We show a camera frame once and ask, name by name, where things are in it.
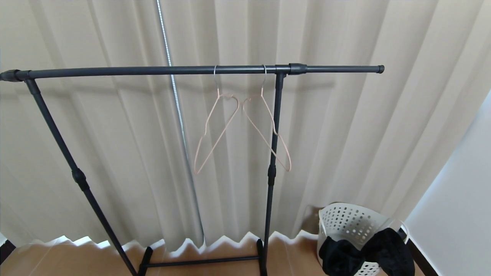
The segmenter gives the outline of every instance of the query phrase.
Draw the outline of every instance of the floor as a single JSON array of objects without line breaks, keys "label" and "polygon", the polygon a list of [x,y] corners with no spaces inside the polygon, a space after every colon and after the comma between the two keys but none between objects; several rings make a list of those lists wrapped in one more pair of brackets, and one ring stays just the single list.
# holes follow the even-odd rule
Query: floor
[{"label": "floor", "polygon": [[[273,235],[270,238],[268,254],[268,275],[270,276],[324,276],[316,257],[315,236],[298,236],[288,240],[284,236]],[[128,244],[128,257],[138,267],[144,248],[139,244]],[[256,245],[253,238],[246,238],[241,247],[231,243],[221,243],[211,250],[199,254],[196,247],[187,244],[179,256],[165,251],[162,245],[154,249],[151,262],[170,260],[196,260],[203,258],[220,258],[255,255]],[[30,244],[17,248],[0,266],[1,276],[78,276],[78,275],[118,275],[129,276],[126,266],[113,247],[99,248],[91,241],[82,245],[74,245],[71,241],[50,244]],[[166,268],[150,268],[148,276],[207,276],[259,275],[257,261],[240,261],[219,264],[204,264]],[[424,276],[416,267],[416,276]]]}]

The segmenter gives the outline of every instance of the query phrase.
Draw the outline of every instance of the curtain fold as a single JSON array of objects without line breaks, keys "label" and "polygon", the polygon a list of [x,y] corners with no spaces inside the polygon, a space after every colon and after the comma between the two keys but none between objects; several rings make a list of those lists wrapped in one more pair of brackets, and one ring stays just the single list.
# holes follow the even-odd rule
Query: curtain fold
[{"label": "curtain fold", "polygon": [[[161,0],[172,62],[183,65],[385,65],[379,74],[287,76],[271,231],[315,230],[335,201],[405,219],[491,87],[491,0]],[[155,1],[6,1],[1,70],[167,66]],[[217,76],[239,99],[264,75]],[[191,163],[216,99],[211,75],[38,80],[50,111],[124,244],[200,246],[263,238],[270,152],[240,110],[199,175]],[[22,83],[0,83],[0,227],[16,246],[107,236]],[[274,76],[265,98],[274,107]],[[202,163],[235,110],[221,100]],[[259,100],[247,111],[271,139]],[[278,157],[286,154],[278,145]]]}]

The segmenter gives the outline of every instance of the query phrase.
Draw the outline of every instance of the clothes rack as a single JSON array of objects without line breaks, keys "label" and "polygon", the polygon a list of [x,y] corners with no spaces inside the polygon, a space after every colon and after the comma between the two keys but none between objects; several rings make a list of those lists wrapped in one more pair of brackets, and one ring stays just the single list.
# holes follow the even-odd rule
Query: clothes rack
[{"label": "clothes rack", "polygon": [[[132,276],[144,276],[148,268],[181,266],[181,265],[198,265],[232,261],[258,260],[259,271],[261,276],[267,275],[266,261],[268,257],[268,240],[270,235],[271,207],[273,203],[273,187],[276,177],[276,157],[271,153],[270,165],[268,168],[268,196],[266,202],[266,224],[264,230],[264,243],[261,239],[256,242],[257,254],[254,256],[220,258],[208,260],[150,263],[152,249],[147,247],[138,271],[131,264],[128,256],[124,252],[118,238],[113,232],[106,216],[99,207],[97,200],[90,191],[89,184],[82,170],[77,166],[67,145],[65,144],[58,127],[50,114],[46,103],[41,95],[41,91],[36,84],[36,79],[46,78],[65,78],[65,77],[87,77],[87,76],[125,76],[125,75],[210,75],[213,74],[215,66],[169,66],[169,67],[101,67],[101,68],[73,68],[73,69],[51,69],[51,70],[8,70],[0,74],[0,81],[6,82],[25,82],[34,100],[36,101],[46,124],[48,125],[58,147],[72,170],[72,176],[78,184],[90,206],[96,213],[104,230],[107,232],[109,239],[128,267]],[[279,117],[281,107],[281,93],[283,90],[283,80],[287,75],[301,75],[305,73],[379,73],[384,71],[384,66],[307,66],[301,63],[290,63],[288,65],[267,65],[268,74],[276,75],[275,97],[274,97],[274,125],[278,133]],[[218,66],[216,74],[264,74],[263,65],[243,65],[243,66]],[[273,133],[271,148],[276,152],[278,137]]]}]

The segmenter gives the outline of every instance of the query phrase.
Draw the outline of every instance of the perforated basket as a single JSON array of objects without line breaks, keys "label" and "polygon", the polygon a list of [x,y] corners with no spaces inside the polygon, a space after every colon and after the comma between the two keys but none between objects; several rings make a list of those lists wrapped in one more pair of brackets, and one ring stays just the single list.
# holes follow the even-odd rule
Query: perforated basket
[{"label": "perforated basket", "polygon": [[[319,256],[319,249],[329,236],[334,241],[348,240],[358,250],[380,230],[390,226],[402,227],[407,233],[406,226],[400,222],[395,225],[395,220],[383,216],[373,210],[358,205],[347,203],[333,203],[319,211],[319,238],[317,240],[317,258],[322,266],[323,260]],[[365,262],[355,276],[375,276],[379,273],[378,263]]]}]

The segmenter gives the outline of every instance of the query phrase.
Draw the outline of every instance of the clothes hanger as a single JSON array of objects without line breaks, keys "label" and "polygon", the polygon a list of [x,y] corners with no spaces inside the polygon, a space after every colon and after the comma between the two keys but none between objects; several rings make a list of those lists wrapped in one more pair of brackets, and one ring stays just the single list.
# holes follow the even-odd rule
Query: clothes hanger
[{"label": "clothes hanger", "polygon": [[[217,82],[217,76],[216,76],[216,71],[217,71],[217,65],[215,65],[215,68],[213,69],[213,79],[215,80],[215,84],[217,85],[217,99],[215,100],[215,103],[213,104],[213,107],[212,107],[212,110],[210,111],[210,114],[208,115],[208,118],[206,118],[206,122],[205,122],[205,133],[203,134],[203,136],[201,136],[201,138],[199,139],[199,142],[198,142],[198,148],[196,149],[196,155],[194,157],[194,166],[193,166],[193,169],[194,169],[194,173],[196,175],[198,175],[202,168],[205,166],[206,162],[208,161],[208,159],[210,158],[211,154],[213,153],[213,150],[215,149],[215,147],[217,146],[218,142],[220,141],[221,137],[223,136],[223,134],[225,133],[225,130],[227,129],[228,125],[230,124],[230,122],[232,121],[232,119],[234,118],[235,114],[237,113],[237,111],[239,110],[239,107],[240,107],[240,101],[239,99],[234,96],[233,94],[230,94],[230,93],[223,93],[223,94],[220,94],[220,88],[218,87],[218,82]],[[208,131],[208,121],[210,120],[210,117],[213,113],[213,111],[215,110],[215,107],[217,106],[217,103],[218,103],[218,100],[221,98],[221,97],[225,97],[227,99],[230,99],[230,98],[233,98],[237,101],[237,108],[235,109],[234,113],[232,114],[232,116],[230,117],[230,119],[228,119],[228,122],[227,124],[225,125],[225,128],[223,129],[223,131],[221,132],[220,136],[218,137],[217,141],[215,142],[215,144],[213,145],[212,147],[212,150],[210,151],[210,153],[208,154],[208,156],[206,157],[205,161],[203,162],[203,164],[201,165],[201,167],[199,167],[198,170],[196,170],[196,161],[198,159],[198,153],[199,153],[199,149],[201,147],[201,142],[203,141],[203,138],[206,136],[206,133]]]},{"label": "clothes hanger", "polygon": [[[251,97],[245,99],[244,102],[242,103],[242,111],[244,112],[245,116],[247,117],[247,119],[249,120],[249,122],[252,124],[252,126],[257,130],[257,132],[259,132],[259,135],[261,135],[261,137],[263,138],[264,142],[266,143],[266,145],[268,145],[268,147],[270,148],[270,151],[274,154],[274,156],[276,157],[276,159],[278,160],[278,162],[281,164],[281,166],[283,166],[283,168],[285,169],[285,171],[291,171],[292,170],[292,160],[290,158],[290,152],[288,152],[288,147],[286,146],[285,141],[283,141],[283,138],[281,137],[281,135],[276,132],[276,127],[275,127],[275,124],[274,124],[273,114],[271,114],[271,110],[268,107],[268,104],[266,103],[266,100],[264,99],[264,95],[263,95],[263,92],[264,92],[264,83],[266,82],[266,76],[268,75],[268,72],[266,70],[266,66],[265,65],[263,65],[263,66],[264,66],[264,80],[263,80],[263,84],[261,85],[261,94],[252,95]],[[256,127],[256,125],[252,122],[252,120],[250,119],[249,115],[247,114],[247,111],[246,111],[246,102],[247,101],[250,102],[252,100],[252,98],[255,98],[255,97],[260,97],[263,100],[263,103],[266,106],[266,109],[268,110],[268,113],[270,114],[270,119],[271,119],[271,122],[273,123],[273,133],[274,133],[274,135],[278,136],[278,138],[281,140],[281,143],[283,144],[283,147],[285,148],[286,156],[288,157],[288,165],[289,165],[288,168],[286,168],[285,164],[283,164],[283,162],[278,158],[278,156],[273,151],[273,149],[271,148],[271,146],[268,143],[268,141],[266,140],[266,138],[264,138],[264,135],[259,131],[259,129]]]}]

